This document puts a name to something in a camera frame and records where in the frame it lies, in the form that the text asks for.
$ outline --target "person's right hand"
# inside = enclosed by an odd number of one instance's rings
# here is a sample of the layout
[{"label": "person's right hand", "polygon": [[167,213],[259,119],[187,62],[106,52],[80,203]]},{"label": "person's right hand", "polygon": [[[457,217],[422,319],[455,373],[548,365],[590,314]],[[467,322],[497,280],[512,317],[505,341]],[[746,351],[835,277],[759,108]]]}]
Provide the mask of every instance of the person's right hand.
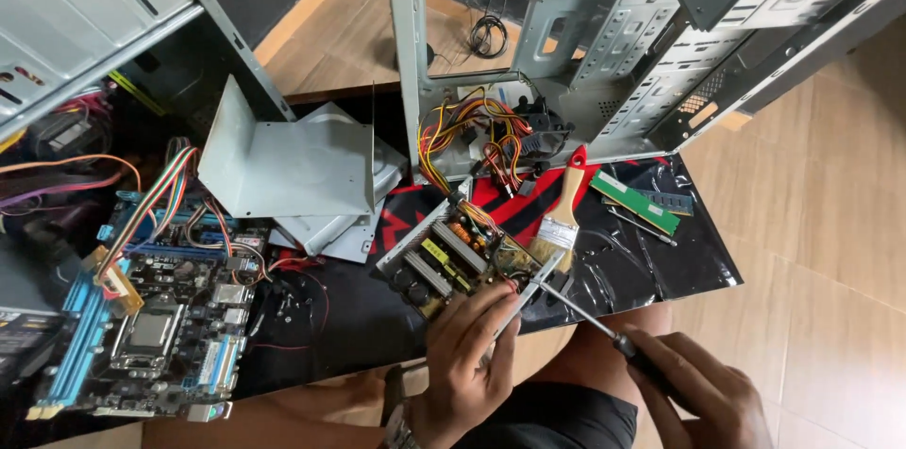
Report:
[{"label": "person's right hand", "polygon": [[633,366],[629,376],[658,428],[664,449],[769,449],[761,397],[742,371],[725,366],[681,332],[655,338],[628,326],[626,335],[664,372],[701,418],[681,420],[670,400]]}]

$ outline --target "screwdriver handle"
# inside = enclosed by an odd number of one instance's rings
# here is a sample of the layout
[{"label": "screwdriver handle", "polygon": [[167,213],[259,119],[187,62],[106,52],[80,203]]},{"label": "screwdriver handle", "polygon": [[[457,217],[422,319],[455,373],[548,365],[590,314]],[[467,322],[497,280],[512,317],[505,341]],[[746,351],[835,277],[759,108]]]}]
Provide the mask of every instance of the screwdriver handle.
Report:
[{"label": "screwdriver handle", "polygon": [[635,367],[651,380],[651,383],[658,387],[664,393],[664,396],[672,398],[680,408],[699,417],[696,409],[686,401],[686,398],[677,390],[676,386],[667,379],[664,372],[648,356],[641,353],[625,334],[619,334],[616,339],[613,339],[613,347],[626,357],[627,364]]}]

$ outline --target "orange wire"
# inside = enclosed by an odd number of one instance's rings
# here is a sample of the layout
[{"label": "orange wire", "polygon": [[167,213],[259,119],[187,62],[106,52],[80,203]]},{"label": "orange wire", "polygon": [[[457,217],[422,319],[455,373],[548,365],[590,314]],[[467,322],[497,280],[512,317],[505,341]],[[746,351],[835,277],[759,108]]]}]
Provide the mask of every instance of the orange wire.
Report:
[{"label": "orange wire", "polygon": [[136,169],[136,167],[133,166],[129,161],[126,161],[125,159],[122,159],[121,157],[117,157],[116,155],[88,154],[88,155],[79,155],[77,157],[70,157],[69,159],[62,159],[60,161],[51,161],[51,162],[47,162],[47,163],[41,163],[41,162],[39,162],[39,163],[22,163],[20,165],[4,166],[4,167],[0,168],[0,174],[6,174],[9,172],[15,172],[18,170],[25,170],[28,168],[37,168],[39,166],[66,165],[68,163],[74,163],[75,161],[84,161],[86,159],[113,159],[115,161],[120,161],[123,165],[129,166],[132,170],[132,173],[135,174],[135,180],[136,180],[136,183],[138,184],[138,191],[142,192],[142,176],[139,174],[139,170]]}]

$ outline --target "hand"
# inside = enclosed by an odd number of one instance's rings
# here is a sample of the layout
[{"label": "hand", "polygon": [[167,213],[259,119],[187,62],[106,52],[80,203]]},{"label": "hand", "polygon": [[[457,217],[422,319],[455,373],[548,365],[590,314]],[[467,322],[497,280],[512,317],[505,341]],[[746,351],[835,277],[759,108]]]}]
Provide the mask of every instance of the hand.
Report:
[{"label": "hand", "polygon": [[681,332],[654,338],[636,327],[626,335],[664,372],[700,419],[680,420],[671,402],[638,369],[629,376],[658,428],[664,449],[769,449],[761,397],[742,371],[725,366]]},{"label": "hand", "polygon": [[421,449],[447,449],[513,391],[518,316],[497,338],[490,365],[479,362],[517,300],[503,281],[494,283],[454,298],[428,328],[428,389],[412,398],[408,419]]}]

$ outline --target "green ram stick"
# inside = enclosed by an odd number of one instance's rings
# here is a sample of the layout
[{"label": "green ram stick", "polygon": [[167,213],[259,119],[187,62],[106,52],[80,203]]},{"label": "green ram stick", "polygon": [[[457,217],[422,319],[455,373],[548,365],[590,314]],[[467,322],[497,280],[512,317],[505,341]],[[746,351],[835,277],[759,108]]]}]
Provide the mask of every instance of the green ram stick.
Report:
[{"label": "green ram stick", "polygon": [[679,217],[667,212],[662,206],[603,171],[599,170],[592,177],[589,185],[637,214],[640,218],[660,228],[667,235],[673,235],[677,230],[677,225],[680,224]]}]

